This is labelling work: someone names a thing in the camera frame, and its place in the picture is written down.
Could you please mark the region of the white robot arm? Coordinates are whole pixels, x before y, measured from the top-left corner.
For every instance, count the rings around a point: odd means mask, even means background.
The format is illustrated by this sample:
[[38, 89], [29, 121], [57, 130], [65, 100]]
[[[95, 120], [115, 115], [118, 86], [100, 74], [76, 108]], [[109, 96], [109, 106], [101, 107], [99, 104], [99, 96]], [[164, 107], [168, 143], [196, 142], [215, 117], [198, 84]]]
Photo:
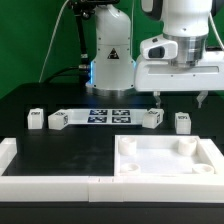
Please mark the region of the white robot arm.
[[224, 0], [140, 0], [149, 18], [161, 21], [160, 35], [130, 55], [130, 19], [109, 2], [96, 8], [97, 54], [91, 63], [89, 91], [120, 95], [130, 88], [151, 92], [160, 104], [162, 92], [197, 91], [202, 102], [210, 91], [224, 90], [224, 46], [206, 47], [213, 17]]

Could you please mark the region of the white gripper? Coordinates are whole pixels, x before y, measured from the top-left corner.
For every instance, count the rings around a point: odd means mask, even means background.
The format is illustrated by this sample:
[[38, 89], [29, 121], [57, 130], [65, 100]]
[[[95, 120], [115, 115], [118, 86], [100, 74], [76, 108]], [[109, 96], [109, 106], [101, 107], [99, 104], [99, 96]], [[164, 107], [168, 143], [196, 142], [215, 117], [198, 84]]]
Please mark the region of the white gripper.
[[208, 92], [224, 90], [224, 52], [205, 50], [205, 36], [158, 35], [140, 44], [135, 69], [135, 89], [153, 92], [157, 108], [160, 92], [201, 91], [202, 106]]

